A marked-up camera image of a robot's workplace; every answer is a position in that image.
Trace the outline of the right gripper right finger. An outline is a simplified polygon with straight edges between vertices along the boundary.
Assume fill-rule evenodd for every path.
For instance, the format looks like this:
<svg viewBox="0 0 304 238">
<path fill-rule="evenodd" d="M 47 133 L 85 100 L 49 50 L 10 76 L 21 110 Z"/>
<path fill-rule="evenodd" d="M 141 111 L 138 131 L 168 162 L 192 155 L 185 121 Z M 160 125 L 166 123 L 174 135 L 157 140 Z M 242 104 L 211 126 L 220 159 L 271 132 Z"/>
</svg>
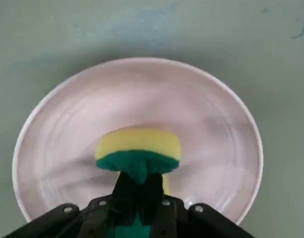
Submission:
<svg viewBox="0 0 304 238">
<path fill-rule="evenodd" d="M 149 175 L 141 185 L 141 222 L 151 227 L 151 238 L 253 237 L 207 204 L 186 209 L 181 199 L 165 195 L 161 174 Z"/>
</svg>

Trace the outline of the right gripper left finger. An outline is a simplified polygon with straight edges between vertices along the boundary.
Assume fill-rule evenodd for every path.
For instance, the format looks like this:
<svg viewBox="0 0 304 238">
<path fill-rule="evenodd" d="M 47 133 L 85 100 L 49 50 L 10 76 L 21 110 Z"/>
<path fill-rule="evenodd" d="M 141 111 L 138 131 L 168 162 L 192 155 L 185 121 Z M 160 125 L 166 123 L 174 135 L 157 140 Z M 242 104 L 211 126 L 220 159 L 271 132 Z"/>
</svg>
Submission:
<svg viewBox="0 0 304 238">
<path fill-rule="evenodd" d="M 112 194 L 94 198 L 84 209 L 64 203 L 7 234 L 8 238 L 105 238 L 117 225 L 132 225 L 139 186 L 125 172 Z"/>
</svg>

